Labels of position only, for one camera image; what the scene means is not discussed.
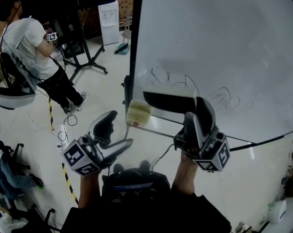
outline white device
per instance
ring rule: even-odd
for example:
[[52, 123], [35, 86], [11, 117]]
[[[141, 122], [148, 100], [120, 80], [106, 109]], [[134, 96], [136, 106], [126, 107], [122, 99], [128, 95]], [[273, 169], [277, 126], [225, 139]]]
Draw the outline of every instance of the white device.
[[103, 44], [119, 42], [119, 4], [115, 2], [99, 5], [99, 17]]
[[56, 39], [58, 39], [57, 33], [56, 32], [52, 32], [52, 33], [48, 33], [46, 34], [46, 40], [49, 41], [55, 41]]
[[282, 220], [287, 210], [287, 202], [285, 200], [274, 202], [269, 204], [268, 207], [267, 221], [276, 224]]

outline seated person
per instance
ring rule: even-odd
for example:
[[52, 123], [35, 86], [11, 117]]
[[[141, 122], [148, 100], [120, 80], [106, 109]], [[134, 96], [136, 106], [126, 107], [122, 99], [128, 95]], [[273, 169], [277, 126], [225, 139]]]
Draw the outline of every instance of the seated person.
[[9, 147], [5, 146], [0, 141], [0, 185], [3, 188], [5, 195], [10, 200], [17, 199], [18, 195], [22, 194], [22, 189], [33, 186], [43, 187], [43, 182], [40, 178], [33, 174], [29, 176], [18, 175], [12, 171], [10, 160], [7, 157]]
[[150, 164], [103, 175], [81, 177], [78, 208], [71, 208], [62, 228], [66, 232], [161, 231], [229, 233], [229, 221], [204, 197], [195, 195], [198, 166], [181, 156], [172, 188], [167, 177], [150, 171]]
[[13, 46], [17, 41], [19, 28], [27, 24], [27, 31], [17, 49], [38, 65], [40, 83], [37, 85], [44, 89], [52, 100], [60, 104], [65, 113], [71, 111], [69, 100], [74, 103], [78, 111], [81, 111], [87, 100], [87, 93], [79, 94], [65, 71], [50, 58], [54, 45], [53, 42], [48, 43], [45, 40], [46, 32], [43, 25], [32, 18], [20, 19], [21, 15], [20, 0], [0, 0], [0, 21], [7, 24], [4, 36], [1, 36], [2, 49]]

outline sneaker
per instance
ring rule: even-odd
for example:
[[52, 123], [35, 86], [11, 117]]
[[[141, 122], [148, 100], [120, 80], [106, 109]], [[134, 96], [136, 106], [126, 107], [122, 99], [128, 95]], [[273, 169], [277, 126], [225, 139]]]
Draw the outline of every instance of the sneaker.
[[43, 186], [44, 186], [42, 180], [41, 180], [40, 178], [36, 177], [34, 174], [30, 174], [29, 177], [32, 178], [32, 180], [34, 181], [34, 183], [35, 183], [37, 186], [39, 186], [39, 187], [43, 187]]
[[88, 94], [87, 94], [87, 92], [83, 92], [83, 93], [81, 94], [81, 96], [83, 97], [84, 101], [82, 102], [81, 105], [79, 105], [79, 106], [76, 107], [76, 110], [78, 110], [78, 111], [81, 111], [81, 110], [84, 108], [84, 104], [85, 104], [86, 101], [87, 101]]
[[62, 109], [63, 109], [65, 114], [68, 114], [69, 112], [72, 111], [72, 106], [71, 106], [71, 104], [69, 104], [68, 107], [62, 107]]

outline whiteboard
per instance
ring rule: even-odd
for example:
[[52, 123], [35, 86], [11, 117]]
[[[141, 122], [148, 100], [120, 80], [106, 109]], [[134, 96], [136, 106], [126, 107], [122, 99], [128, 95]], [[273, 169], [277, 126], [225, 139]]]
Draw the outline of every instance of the whiteboard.
[[292, 0], [142, 0], [133, 98], [148, 85], [197, 89], [232, 137], [293, 131]]

